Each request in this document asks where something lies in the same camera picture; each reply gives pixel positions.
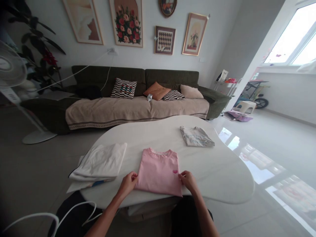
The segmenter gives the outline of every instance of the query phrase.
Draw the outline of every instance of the laundry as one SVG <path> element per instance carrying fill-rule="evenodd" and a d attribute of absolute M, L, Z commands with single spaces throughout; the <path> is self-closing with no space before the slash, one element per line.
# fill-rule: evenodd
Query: laundry
<path fill-rule="evenodd" d="M 119 175 L 127 143 L 92 147 L 68 178 L 77 181 L 111 181 Z"/>
<path fill-rule="evenodd" d="M 215 143 L 208 137 L 203 128 L 180 127 L 183 139 L 187 146 L 213 147 Z"/>
<path fill-rule="evenodd" d="M 176 152 L 172 150 L 155 152 L 152 148 L 144 149 L 135 189 L 182 197 L 178 173 Z"/>

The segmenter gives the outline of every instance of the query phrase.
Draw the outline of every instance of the glossy floor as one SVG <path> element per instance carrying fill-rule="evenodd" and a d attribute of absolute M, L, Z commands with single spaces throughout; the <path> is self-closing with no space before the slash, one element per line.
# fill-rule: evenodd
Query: glossy floor
<path fill-rule="evenodd" d="M 35 212 L 55 213 L 67 198 L 68 174 L 105 132 L 57 136 L 36 145 L 22 138 L 35 128 L 19 112 L 1 113 L 0 200 L 3 224 Z M 256 110 L 246 123 L 219 117 L 210 123 L 251 171 L 251 201 L 229 205 L 206 200 L 221 236 L 316 236 L 316 128 Z M 46 236 L 51 220 L 17 224 L 19 236 Z M 170 216 L 132 224 L 117 215 L 107 236 L 167 236 Z"/>

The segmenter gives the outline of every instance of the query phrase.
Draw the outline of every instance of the wall outlet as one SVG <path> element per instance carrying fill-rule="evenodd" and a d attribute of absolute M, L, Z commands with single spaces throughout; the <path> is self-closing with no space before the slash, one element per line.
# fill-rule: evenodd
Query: wall outlet
<path fill-rule="evenodd" d="M 109 55 L 118 55 L 118 52 L 116 51 L 116 48 L 109 48 L 108 49 L 108 54 Z"/>

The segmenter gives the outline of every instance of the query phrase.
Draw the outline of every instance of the plastic stool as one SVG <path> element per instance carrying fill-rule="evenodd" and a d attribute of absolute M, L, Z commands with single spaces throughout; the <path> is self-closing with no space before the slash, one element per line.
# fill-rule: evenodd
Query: plastic stool
<path fill-rule="evenodd" d="M 250 114 L 252 114 L 252 112 L 254 111 L 254 109 L 256 108 L 257 104 L 255 102 L 251 102 L 251 101 L 240 101 L 239 104 L 236 106 L 236 108 L 238 108 L 238 106 L 241 105 L 241 109 L 239 110 L 239 112 L 241 113 L 245 113 L 247 111 L 247 109 L 252 108 Z"/>

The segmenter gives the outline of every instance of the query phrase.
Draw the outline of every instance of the wheel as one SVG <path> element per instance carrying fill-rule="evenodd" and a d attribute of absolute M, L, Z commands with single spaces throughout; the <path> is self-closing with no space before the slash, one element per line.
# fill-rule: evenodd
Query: wheel
<path fill-rule="evenodd" d="M 255 99 L 254 101 L 257 103 L 256 109 L 263 109 L 269 104 L 269 101 L 264 98 Z"/>

